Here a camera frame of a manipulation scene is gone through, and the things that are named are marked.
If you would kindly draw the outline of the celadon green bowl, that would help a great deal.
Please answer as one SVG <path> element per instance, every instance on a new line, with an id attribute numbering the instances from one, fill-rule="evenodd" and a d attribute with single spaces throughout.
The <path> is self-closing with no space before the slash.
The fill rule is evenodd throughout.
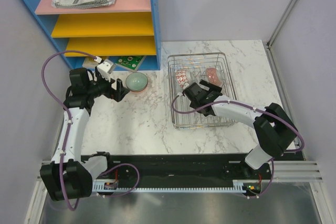
<path id="1" fill-rule="evenodd" d="M 127 76 L 125 83 L 127 88 L 143 89 L 148 85 L 148 78 L 143 73 L 135 72 Z"/>

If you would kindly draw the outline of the black white floral bowl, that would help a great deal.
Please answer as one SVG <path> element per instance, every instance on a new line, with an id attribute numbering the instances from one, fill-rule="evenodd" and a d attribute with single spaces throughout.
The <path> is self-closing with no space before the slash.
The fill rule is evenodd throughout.
<path id="1" fill-rule="evenodd" d="M 207 68 L 205 72 L 209 83 L 219 87 L 222 85 L 222 82 L 217 74 L 216 68 Z"/>

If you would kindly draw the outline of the red diamond pattern bowl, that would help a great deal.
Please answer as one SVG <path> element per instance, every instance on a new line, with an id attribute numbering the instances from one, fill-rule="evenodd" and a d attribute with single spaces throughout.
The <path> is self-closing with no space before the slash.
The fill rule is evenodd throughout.
<path id="1" fill-rule="evenodd" d="M 176 86 L 183 89 L 187 83 L 189 83 L 190 75 L 186 69 L 177 69 L 175 71 Z"/>

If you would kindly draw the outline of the pink bowl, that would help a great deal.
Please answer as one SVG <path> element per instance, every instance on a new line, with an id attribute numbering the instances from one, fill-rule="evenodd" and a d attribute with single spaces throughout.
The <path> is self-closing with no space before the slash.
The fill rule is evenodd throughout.
<path id="1" fill-rule="evenodd" d="M 136 90 L 136 89 L 131 89 L 131 88 L 128 88 L 128 89 L 129 89 L 130 92 L 132 92 L 132 93 L 141 93 L 141 92 L 143 92 L 143 91 L 146 90 L 146 87 L 143 88 L 143 89 L 138 89 L 138 90 Z"/>

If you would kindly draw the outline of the chrome wire dish rack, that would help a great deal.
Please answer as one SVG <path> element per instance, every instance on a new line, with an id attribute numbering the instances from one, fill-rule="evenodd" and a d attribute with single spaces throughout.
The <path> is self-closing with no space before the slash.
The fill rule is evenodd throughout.
<path id="1" fill-rule="evenodd" d="M 171 115 L 175 128 L 195 129 L 236 123 L 232 119 L 216 116 L 211 107 L 186 113 L 214 102 L 221 94 L 237 99 L 230 66 L 223 52 L 170 55 L 167 64 L 170 98 L 174 103 Z"/>

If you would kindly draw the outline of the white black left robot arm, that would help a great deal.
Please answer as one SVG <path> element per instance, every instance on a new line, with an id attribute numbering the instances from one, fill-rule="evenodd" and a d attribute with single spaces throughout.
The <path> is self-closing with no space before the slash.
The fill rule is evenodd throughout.
<path id="1" fill-rule="evenodd" d="M 87 161 L 81 159 L 83 135 L 95 98 L 104 96 L 120 102 L 129 93 L 121 79 L 106 80 L 99 72 L 86 68 L 70 70 L 69 78 L 71 85 L 61 103 L 64 123 L 59 143 L 50 164 L 40 169 L 53 201 L 89 197 L 96 178 L 114 175 L 115 165 L 108 161 L 107 152 L 98 152 Z"/>

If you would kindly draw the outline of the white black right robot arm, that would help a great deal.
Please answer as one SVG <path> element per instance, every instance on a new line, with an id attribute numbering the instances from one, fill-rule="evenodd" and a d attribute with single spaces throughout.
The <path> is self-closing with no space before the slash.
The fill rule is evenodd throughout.
<path id="1" fill-rule="evenodd" d="M 258 145 L 240 166 L 245 178 L 254 178 L 264 163 L 281 157 L 299 136 L 291 119 L 276 103 L 262 107 L 232 100 L 220 87 L 204 80 L 185 84 L 182 94 L 189 99 L 192 113 L 231 119 L 255 130 Z"/>

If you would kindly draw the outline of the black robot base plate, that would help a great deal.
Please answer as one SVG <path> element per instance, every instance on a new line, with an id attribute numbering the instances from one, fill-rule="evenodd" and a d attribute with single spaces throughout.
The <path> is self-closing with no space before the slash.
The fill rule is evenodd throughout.
<path id="1" fill-rule="evenodd" d="M 110 155 L 108 169 L 100 175 L 117 179 L 122 186 L 211 187 L 231 186 L 234 180 L 266 181 L 269 164 L 253 170 L 243 163 L 245 154 Z"/>

